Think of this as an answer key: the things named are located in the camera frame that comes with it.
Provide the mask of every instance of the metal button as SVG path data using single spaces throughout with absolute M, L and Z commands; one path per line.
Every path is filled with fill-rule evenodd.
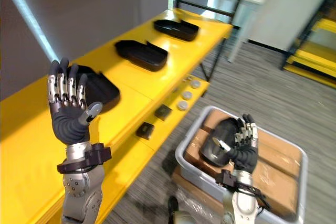
M 193 97 L 193 94 L 192 94 L 192 92 L 190 92 L 190 91 L 184 91 L 184 92 L 182 93 L 182 98 L 183 98 L 184 100 L 190 100 L 192 97 Z
M 188 103 L 186 101 L 180 101 L 177 104 L 179 110 L 186 110 L 188 108 Z
M 201 86 L 201 83 L 197 80 L 194 80 L 190 83 L 190 86 L 193 88 L 193 89 L 198 89 L 200 86 Z

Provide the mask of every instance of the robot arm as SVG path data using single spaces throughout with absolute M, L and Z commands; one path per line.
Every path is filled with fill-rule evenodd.
M 77 65 L 69 61 L 53 61 L 48 76 L 48 100 L 55 136 L 67 145 L 66 159 L 57 166 L 63 174 L 65 200 L 61 223 L 94 224 L 102 201 L 101 184 L 104 178 L 103 162 L 111 158 L 109 147 L 90 144 L 89 124 L 100 113 L 102 104 L 87 106 L 83 74 L 76 88 Z
M 216 177 L 216 183 L 228 189 L 223 196 L 225 209 L 224 224 L 255 223 L 258 214 L 260 198 L 269 208 L 260 190 L 253 187 L 252 172 L 258 161 L 258 129 L 251 115 L 243 115 L 245 125 L 241 119 L 237 120 L 240 132 L 235 136 L 236 146 L 231 148 L 223 140 L 213 138 L 226 155 L 235 163 L 233 173 L 222 170 Z

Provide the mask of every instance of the yellow table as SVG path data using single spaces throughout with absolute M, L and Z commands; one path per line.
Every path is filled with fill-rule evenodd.
M 184 42 L 155 31 L 152 21 L 182 18 L 200 26 L 197 38 Z M 101 223 L 188 111 L 176 109 L 188 82 L 182 82 L 232 26 L 208 20 L 183 10 L 167 10 L 76 60 L 76 63 L 102 71 L 121 92 L 121 101 L 100 115 L 90 126 L 92 142 L 111 146 L 112 160 L 104 164 L 103 203 L 97 223 Z M 149 42 L 166 49 L 166 66 L 158 72 L 137 67 L 119 57 L 114 43 L 122 39 Z M 191 106 L 208 83 L 193 90 Z M 179 86 L 179 91 L 172 91 Z M 162 103 L 173 108 L 162 122 L 153 111 Z M 143 122 L 155 124 L 152 138 L 139 139 L 132 133 Z M 62 175 L 56 165 L 65 158 L 65 146 L 51 128 L 46 96 L 46 77 L 1 102 L 1 223 L 58 222 L 64 197 Z

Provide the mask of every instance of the black plastic tray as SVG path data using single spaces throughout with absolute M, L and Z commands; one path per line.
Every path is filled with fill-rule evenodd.
M 223 140 L 230 147 L 235 145 L 235 134 L 239 131 L 236 119 L 228 118 L 220 121 L 217 126 L 210 132 L 201 147 L 201 154 L 205 160 L 214 166 L 223 167 L 229 163 L 229 158 L 222 149 L 220 149 L 212 140 L 216 137 Z
M 188 23 L 184 20 L 176 22 L 167 19 L 159 19 L 154 21 L 154 28 L 164 34 L 168 34 L 186 41 L 194 40 L 199 30 L 198 26 Z
M 86 103 L 90 105 L 93 102 L 101 102 L 103 104 L 102 112 L 110 110 L 115 107 L 120 101 L 119 89 L 103 75 L 103 73 L 96 73 L 92 68 L 87 66 L 78 66 L 76 76 L 76 86 L 80 76 L 85 73 L 88 76 L 88 81 L 85 87 Z
M 160 70 L 167 61 L 168 52 L 148 41 L 143 44 L 135 40 L 121 40 L 114 45 L 121 57 L 150 71 Z

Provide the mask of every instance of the black metal frame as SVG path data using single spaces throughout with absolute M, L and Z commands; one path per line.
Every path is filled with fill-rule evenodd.
M 311 30 L 315 23 L 319 21 L 321 18 L 323 18 L 324 14 L 328 10 L 328 7 L 333 5 L 335 0 L 323 0 L 320 6 L 317 8 L 315 13 L 311 16 L 308 23 L 304 27 L 304 29 L 301 31 L 301 33 L 294 39 L 293 44 L 288 48 L 286 53 L 283 55 L 284 59 L 282 61 L 281 69 L 284 69 L 284 66 L 287 63 L 288 58 L 291 55 L 294 55 L 296 51 L 307 41 L 311 34 Z
M 194 6 L 194 7 L 197 7 L 197 8 L 200 8 L 200 9 L 204 9 L 204 10 L 210 10 L 211 12 L 215 12 L 215 13 L 218 13 L 218 14 L 222 14 L 224 16 L 228 16 L 230 17 L 230 20 L 229 20 L 229 24 L 232 24 L 232 21 L 235 17 L 235 14 L 236 14 L 236 11 L 238 9 L 238 6 L 239 6 L 239 3 L 240 3 L 241 0 L 237 0 L 236 4 L 235 4 L 235 7 L 233 9 L 233 11 L 231 13 L 229 12 L 225 12 L 223 10 L 219 10 L 219 9 L 215 9 L 215 8 L 211 8 L 211 7 L 208 7 L 208 6 L 205 6 L 205 5 L 199 5 L 197 3 L 193 3 L 193 2 L 190 2 L 190 1 L 185 1 L 185 0 L 175 0 L 175 7 L 176 8 L 180 8 L 180 5 L 181 4 L 186 4 L 186 5 L 191 5 L 191 6 Z M 210 70 L 210 74 L 208 75 L 205 71 L 205 68 L 203 66 L 203 64 L 201 63 L 200 64 L 200 67 L 201 67 L 201 70 L 203 72 L 203 75 L 206 79 L 206 81 L 210 81 L 212 76 L 213 76 L 213 73 L 215 71 L 215 68 L 217 66 L 217 63 L 218 63 L 218 60 L 222 54 L 222 51 L 223 51 L 223 48 L 224 48 L 224 44 L 225 44 L 225 40 L 226 39 L 223 39 L 220 43 L 219 43 L 219 48 L 218 48 L 218 52 L 217 52 L 217 55 L 216 55 L 216 58 L 213 62 L 213 65 L 211 67 L 211 70 Z

